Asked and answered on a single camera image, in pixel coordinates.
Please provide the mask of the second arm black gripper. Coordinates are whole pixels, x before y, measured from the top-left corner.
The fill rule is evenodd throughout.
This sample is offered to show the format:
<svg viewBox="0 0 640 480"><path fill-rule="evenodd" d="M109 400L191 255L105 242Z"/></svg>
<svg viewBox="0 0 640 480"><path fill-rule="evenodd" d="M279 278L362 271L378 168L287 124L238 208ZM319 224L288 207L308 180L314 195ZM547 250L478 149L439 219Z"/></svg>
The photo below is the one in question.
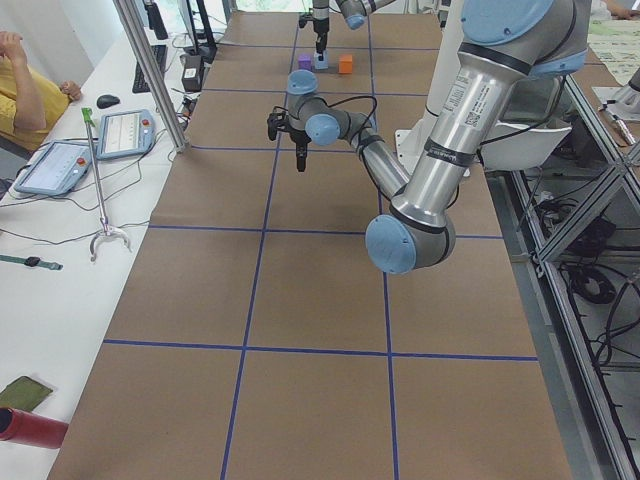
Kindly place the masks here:
<svg viewBox="0 0 640 480"><path fill-rule="evenodd" d="M267 118L267 134L270 141L275 141L278 133L287 133L296 145L296 169L298 172L306 170L307 146L311 142L304 129L298 129L292 124L292 117L284 110L273 110Z"/></svg>

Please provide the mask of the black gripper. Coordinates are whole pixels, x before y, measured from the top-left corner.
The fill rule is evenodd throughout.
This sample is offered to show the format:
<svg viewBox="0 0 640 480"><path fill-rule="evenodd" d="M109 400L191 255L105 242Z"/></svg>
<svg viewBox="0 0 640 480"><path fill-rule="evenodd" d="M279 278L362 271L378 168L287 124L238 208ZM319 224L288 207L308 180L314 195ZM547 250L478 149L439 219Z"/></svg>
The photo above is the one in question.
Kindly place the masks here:
<svg viewBox="0 0 640 480"><path fill-rule="evenodd" d="M302 13L298 17L298 25L304 28L307 24L313 25L313 30L317 34L315 41L315 52L318 61L325 60L327 47L327 34L329 33L329 18L316 18L311 13Z"/></svg>

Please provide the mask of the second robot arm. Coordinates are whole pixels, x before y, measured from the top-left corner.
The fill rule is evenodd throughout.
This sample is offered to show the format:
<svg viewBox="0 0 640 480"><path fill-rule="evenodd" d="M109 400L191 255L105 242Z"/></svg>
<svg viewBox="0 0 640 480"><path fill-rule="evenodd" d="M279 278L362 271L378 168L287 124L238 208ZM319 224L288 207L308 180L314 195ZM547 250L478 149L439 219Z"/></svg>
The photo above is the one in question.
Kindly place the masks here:
<svg viewBox="0 0 640 480"><path fill-rule="evenodd" d="M567 135L548 124L551 107L531 125L504 113L525 84L559 81L583 66L590 9L587 1L455 1L424 116L395 146L368 115L330 106L308 70L289 75L288 102L269 115L268 135L290 136L298 169L309 144L347 142L389 202L366 229L371 261L391 274L436 265L454 249L447 211L482 147L490 150L490 169L526 170Z"/></svg>

